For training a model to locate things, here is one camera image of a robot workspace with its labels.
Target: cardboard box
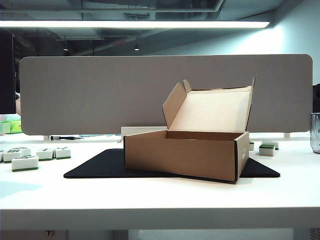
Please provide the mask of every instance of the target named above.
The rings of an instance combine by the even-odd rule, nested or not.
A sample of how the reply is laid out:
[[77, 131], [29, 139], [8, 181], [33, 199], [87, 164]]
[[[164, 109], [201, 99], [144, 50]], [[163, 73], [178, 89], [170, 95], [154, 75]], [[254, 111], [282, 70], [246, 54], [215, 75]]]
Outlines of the cardboard box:
[[124, 138], [125, 167], [235, 183], [249, 159], [253, 86], [191, 89], [177, 83], [162, 106], [168, 130]]

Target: fluorescent light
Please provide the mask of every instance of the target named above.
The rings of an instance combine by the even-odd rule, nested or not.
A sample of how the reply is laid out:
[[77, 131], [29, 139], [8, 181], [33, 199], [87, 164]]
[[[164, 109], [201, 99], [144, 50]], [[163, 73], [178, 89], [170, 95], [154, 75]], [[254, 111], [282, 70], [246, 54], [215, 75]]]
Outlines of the fluorescent light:
[[177, 29], [177, 28], [265, 28], [268, 21], [1, 21], [0, 27], [10, 28], [112, 28], [112, 29]]

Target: desk mat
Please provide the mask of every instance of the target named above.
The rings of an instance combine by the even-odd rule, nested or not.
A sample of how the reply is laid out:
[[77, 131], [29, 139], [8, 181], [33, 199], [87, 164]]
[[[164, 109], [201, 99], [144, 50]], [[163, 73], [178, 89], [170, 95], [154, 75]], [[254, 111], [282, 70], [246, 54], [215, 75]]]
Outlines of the desk mat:
[[[229, 182], [217, 179], [193, 177], [166, 172], [143, 171], [125, 168], [125, 153], [122, 148], [107, 149], [63, 175], [67, 179], [89, 178], [188, 178], [214, 182]], [[280, 174], [249, 158], [240, 178], [277, 178]]]

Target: box lid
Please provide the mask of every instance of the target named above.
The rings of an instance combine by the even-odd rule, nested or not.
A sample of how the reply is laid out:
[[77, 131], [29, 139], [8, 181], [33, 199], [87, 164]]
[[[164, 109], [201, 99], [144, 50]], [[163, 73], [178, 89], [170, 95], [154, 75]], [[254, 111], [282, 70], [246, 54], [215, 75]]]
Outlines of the box lid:
[[251, 86], [192, 89], [177, 83], [162, 106], [169, 130], [244, 132], [256, 77]]

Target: glass cup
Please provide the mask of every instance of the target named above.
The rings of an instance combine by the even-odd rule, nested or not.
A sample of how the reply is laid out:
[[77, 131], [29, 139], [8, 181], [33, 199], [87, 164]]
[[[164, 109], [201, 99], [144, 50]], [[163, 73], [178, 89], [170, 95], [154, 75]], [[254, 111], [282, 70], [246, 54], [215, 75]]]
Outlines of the glass cup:
[[316, 154], [320, 154], [320, 112], [311, 113], [311, 147]]

